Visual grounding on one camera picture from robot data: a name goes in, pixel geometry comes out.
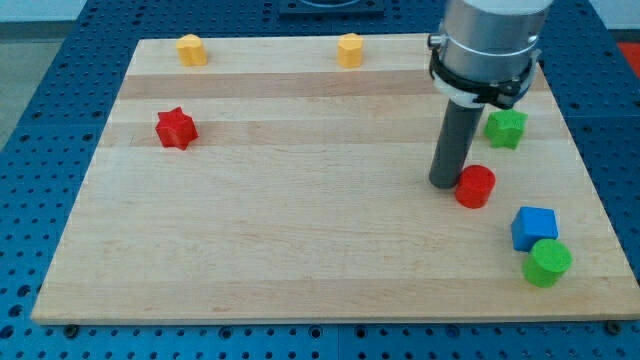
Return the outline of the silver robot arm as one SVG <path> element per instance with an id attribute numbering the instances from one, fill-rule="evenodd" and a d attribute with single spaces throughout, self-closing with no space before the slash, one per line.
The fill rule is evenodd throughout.
<path id="1" fill-rule="evenodd" d="M 531 66 L 552 0 L 448 0 L 430 36 L 431 65 L 459 78 L 505 82 Z"/>

